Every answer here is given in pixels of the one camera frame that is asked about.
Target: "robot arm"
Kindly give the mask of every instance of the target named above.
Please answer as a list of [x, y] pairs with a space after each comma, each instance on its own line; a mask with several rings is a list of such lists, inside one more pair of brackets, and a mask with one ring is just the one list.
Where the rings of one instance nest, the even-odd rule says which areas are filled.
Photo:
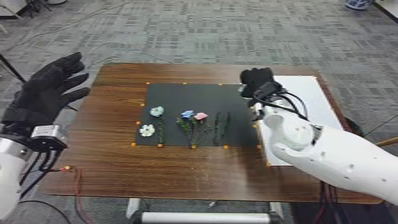
[[33, 189], [22, 188], [20, 177], [31, 155], [36, 152], [52, 157], [42, 168], [38, 181], [52, 172], [59, 154], [66, 148], [66, 136], [61, 126], [54, 125], [59, 112], [68, 104], [90, 94], [90, 88], [65, 93], [88, 80], [90, 75], [77, 75], [84, 70], [82, 54], [75, 53], [52, 62], [33, 75], [17, 93], [15, 101], [2, 117], [0, 131], [0, 220], [18, 206], [20, 199]]
[[[267, 70], [255, 75], [267, 76]], [[274, 93], [283, 92], [281, 88], [273, 90], [271, 86], [262, 91], [264, 99], [257, 97], [251, 103], [262, 116], [260, 122], [271, 128], [273, 134], [262, 137], [264, 142], [271, 142], [274, 155], [326, 183], [377, 196], [398, 205], [398, 158], [356, 134], [303, 119], [292, 112], [294, 107], [287, 100], [276, 97]]]

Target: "wooden table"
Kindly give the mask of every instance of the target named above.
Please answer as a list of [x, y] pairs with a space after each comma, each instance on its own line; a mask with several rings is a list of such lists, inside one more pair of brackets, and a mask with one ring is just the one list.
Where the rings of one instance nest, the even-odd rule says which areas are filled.
[[[82, 169], [82, 195], [317, 202], [320, 182], [294, 167], [267, 167], [258, 148], [132, 146], [150, 83], [241, 82], [248, 65], [109, 64], [70, 130], [70, 149], [58, 166]], [[276, 75], [319, 77], [340, 119], [344, 118], [319, 72], [271, 66]], [[74, 195], [74, 174], [52, 173], [45, 192]], [[338, 191], [340, 202], [379, 203], [376, 197]]]

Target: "pink flower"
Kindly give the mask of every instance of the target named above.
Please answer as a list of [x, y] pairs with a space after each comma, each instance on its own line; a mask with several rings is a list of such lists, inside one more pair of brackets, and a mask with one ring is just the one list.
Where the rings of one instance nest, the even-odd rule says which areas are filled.
[[203, 112], [196, 114], [196, 119], [201, 121], [209, 117], [209, 114]]

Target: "black glove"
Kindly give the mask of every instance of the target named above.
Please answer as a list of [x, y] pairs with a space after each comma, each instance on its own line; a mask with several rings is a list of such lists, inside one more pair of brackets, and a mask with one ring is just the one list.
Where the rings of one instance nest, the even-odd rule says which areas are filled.
[[13, 127], [29, 129], [38, 125], [54, 124], [63, 108], [88, 96], [90, 88], [65, 94], [90, 78], [90, 74], [72, 78], [86, 67], [81, 60], [79, 52], [54, 61], [34, 74], [22, 91], [17, 92], [15, 101], [4, 113], [6, 130]]
[[265, 83], [276, 82], [271, 68], [255, 68], [253, 70], [246, 70], [241, 73], [241, 82], [246, 84], [241, 95], [246, 98], [253, 98], [255, 92]]
[[283, 85], [274, 80], [271, 68], [255, 68], [241, 73], [241, 82], [246, 84], [241, 96], [251, 98], [248, 106], [267, 101], [269, 97], [283, 91]]

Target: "gray carpet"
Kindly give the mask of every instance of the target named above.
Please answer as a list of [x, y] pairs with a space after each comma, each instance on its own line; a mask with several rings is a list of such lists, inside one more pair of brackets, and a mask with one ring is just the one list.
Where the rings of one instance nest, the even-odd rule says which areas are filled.
[[[374, 7], [354, 12], [342, 0], [70, 0], [52, 10], [34, 19], [0, 21], [10, 30], [10, 35], [0, 34], [2, 53], [27, 78], [75, 51], [86, 55], [91, 81], [111, 62], [310, 65], [365, 132], [398, 113], [398, 25]], [[20, 83], [2, 68], [0, 73], [4, 110]], [[59, 123], [66, 127], [74, 117], [75, 112], [65, 111]], [[398, 119], [368, 139], [395, 137], [397, 127]], [[81, 223], [72, 198], [40, 193], [31, 198], [54, 202]], [[209, 204], [148, 203], [153, 209], [184, 207], [187, 211], [201, 211]], [[239, 207], [248, 212], [269, 210], [265, 203], [223, 203], [230, 211]], [[125, 199], [91, 198], [84, 206], [95, 223], [123, 223]], [[42, 205], [22, 205], [17, 214], [24, 216], [10, 223], [63, 223]]]

